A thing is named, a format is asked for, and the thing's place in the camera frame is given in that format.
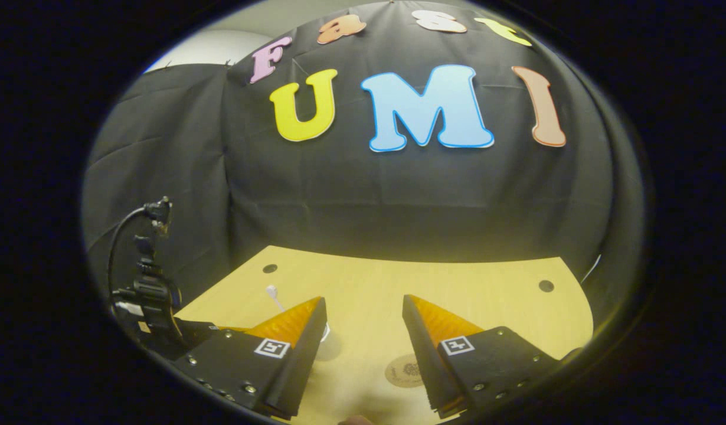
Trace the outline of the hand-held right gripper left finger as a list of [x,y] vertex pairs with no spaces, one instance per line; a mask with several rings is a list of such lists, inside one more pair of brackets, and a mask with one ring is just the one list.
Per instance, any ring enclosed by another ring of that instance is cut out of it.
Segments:
[[245,330],[210,326],[172,365],[229,403],[290,420],[299,412],[327,326],[321,296]]

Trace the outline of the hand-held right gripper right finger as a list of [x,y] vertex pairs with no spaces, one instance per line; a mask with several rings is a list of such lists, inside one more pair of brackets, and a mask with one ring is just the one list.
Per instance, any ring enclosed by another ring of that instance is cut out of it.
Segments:
[[403,320],[441,418],[516,403],[559,363],[507,326],[485,330],[413,294],[403,297]]

